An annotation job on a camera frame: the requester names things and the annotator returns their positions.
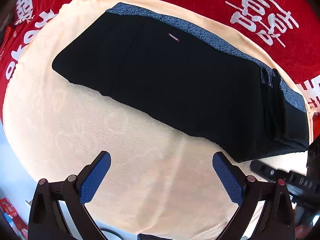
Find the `black pants with blue trim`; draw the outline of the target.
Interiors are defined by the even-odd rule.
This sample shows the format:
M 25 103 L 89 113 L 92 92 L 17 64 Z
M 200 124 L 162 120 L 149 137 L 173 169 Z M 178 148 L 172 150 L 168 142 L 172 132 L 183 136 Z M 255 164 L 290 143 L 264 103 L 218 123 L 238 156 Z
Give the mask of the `black pants with blue trim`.
M 180 18 L 118 3 L 52 68 L 70 83 L 218 144 L 237 162 L 309 146 L 304 99 L 276 69 Z

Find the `red box on floor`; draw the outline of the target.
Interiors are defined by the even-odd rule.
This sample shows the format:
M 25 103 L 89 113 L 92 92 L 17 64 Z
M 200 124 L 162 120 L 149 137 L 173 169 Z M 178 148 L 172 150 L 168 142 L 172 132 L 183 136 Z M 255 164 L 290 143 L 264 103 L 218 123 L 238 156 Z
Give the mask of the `red box on floor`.
M 1 199 L 1 213 L 20 239 L 28 239 L 28 226 L 18 215 L 14 206 L 6 199 Z

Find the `peach cushion cover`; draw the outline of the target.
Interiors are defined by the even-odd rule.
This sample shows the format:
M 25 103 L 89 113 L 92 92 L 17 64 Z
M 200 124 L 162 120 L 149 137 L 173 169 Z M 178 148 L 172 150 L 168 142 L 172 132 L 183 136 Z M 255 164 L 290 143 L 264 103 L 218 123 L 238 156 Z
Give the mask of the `peach cushion cover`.
M 4 133 L 35 180 L 63 180 L 100 151 L 109 152 L 111 168 L 87 206 L 93 218 L 130 233 L 215 239 L 236 211 L 212 168 L 219 146 L 70 84 L 52 70 L 54 57 L 120 2 L 194 23 L 279 68 L 237 30 L 167 2 L 72 0 L 57 15 L 43 13 L 43 28 L 27 35 L 5 91 Z

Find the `red wedding sofa blanket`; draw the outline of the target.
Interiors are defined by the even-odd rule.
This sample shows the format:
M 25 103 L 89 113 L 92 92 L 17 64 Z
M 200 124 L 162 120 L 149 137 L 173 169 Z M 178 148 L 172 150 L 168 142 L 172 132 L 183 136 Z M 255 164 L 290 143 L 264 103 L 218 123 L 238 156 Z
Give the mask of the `red wedding sofa blanket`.
M 33 36 L 71 0 L 13 0 L 1 39 L 1 93 Z M 238 30 L 287 72 L 319 109 L 319 15 L 308 0 L 161 0 Z

